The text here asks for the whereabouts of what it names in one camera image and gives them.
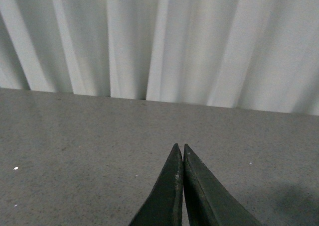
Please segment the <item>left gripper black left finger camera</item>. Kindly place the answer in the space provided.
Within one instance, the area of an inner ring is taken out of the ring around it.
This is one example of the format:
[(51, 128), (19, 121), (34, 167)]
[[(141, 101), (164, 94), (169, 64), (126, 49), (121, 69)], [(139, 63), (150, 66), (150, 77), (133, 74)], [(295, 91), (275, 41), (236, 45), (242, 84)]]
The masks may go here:
[(131, 226), (182, 225), (183, 160), (176, 143)]

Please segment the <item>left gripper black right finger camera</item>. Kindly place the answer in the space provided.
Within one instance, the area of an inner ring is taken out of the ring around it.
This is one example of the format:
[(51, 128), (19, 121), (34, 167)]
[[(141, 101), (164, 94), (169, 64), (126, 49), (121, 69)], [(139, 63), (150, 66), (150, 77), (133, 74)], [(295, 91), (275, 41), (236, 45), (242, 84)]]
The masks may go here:
[(186, 144), (183, 187), (191, 226), (260, 226)]

